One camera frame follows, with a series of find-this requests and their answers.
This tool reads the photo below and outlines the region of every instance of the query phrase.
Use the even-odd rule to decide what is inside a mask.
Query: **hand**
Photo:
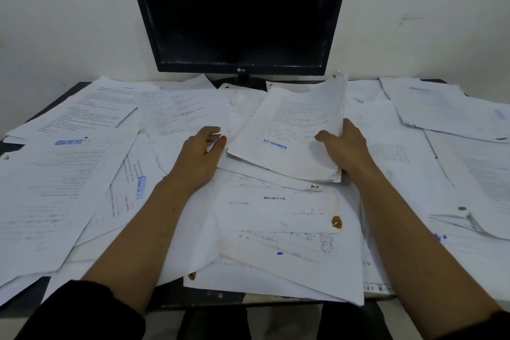
[[[226,137],[218,134],[219,131],[219,127],[203,127],[188,138],[167,178],[182,184],[190,194],[209,182],[226,144]],[[207,152],[207,145],[213,142],[213,148]]]
[[[331,160],[346,170],[351,179],[367,170],[378,169],[368,152],[367,141],[348,118],[344,118],[340,137],[322,130],[315,135],[315,140],[324,143]]]

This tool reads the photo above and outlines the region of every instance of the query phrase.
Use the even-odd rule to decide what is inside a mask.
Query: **brown stain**
[[[335,215],[333,219],[331,219],[331,224],[333,225],[333,227],[339,230],[342,228],[342,220],[338,215]]]

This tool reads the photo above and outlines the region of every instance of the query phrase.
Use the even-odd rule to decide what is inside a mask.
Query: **computer monitor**
[[[158,70],[324,75],[342,0],[138,0]]]

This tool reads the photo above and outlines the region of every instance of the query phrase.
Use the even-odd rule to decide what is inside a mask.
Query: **dark desk surface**
[[[443,80],[427,80],[432,82],[445,83]],[[213,81],[213,85],[218,88],[224,82],[234,85],[240,85],[239,81],[232,79],[223,79]],[[318,83],[321,81],[284,81],[288,83]],[[37,113],[33,120],[41,114],[53,109],[55,106],[63,102],[68,97],[76,92],[79,92],[91,82],[79,82],[65,94],[61,95],[54,102],[49,104],[44,110]],[[243,86],[248,86],[254,89],[266,90],[265,80],[249,79],[247,82],[242,83]],[[0,155],[6,152],[13,152],[21,149],[23,145],[9,144],[0,142]],[[37,282],[20,292],[17,296],[13,297],[0,307],[0,318],[4,317],[29,317],[39,304],[41,304],[42,297],[48,286],[49,277],[42,277]],[[366,294],[367,297],[376,297],[375,295]],[[193,289],[184,287],[182,285],[182,278],[175,281],[157,286],[154,289],[152,298],[150,299],[148,311],[161,311],[165,309],[185,309],[193,306],[211,306],[211,305],[232,305],[232,304],[245,304],[245,305],[268,305],[268,304],[291,304],[291,303],[320,303],[320,301],[300,299],[300,298],[287,298],[278,296],[265,296],[254,295],[241,292],[219,292],[208,291],[202,289]]]

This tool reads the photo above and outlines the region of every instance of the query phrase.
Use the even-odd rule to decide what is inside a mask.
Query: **dark pants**
[[[248,340],[250,330],[246,308],[240,305],[187,309],[177,340]],[[364,306],[325,302],[319,324],[318,340],[355,338],[392,340],[384,316],[376,302]]]

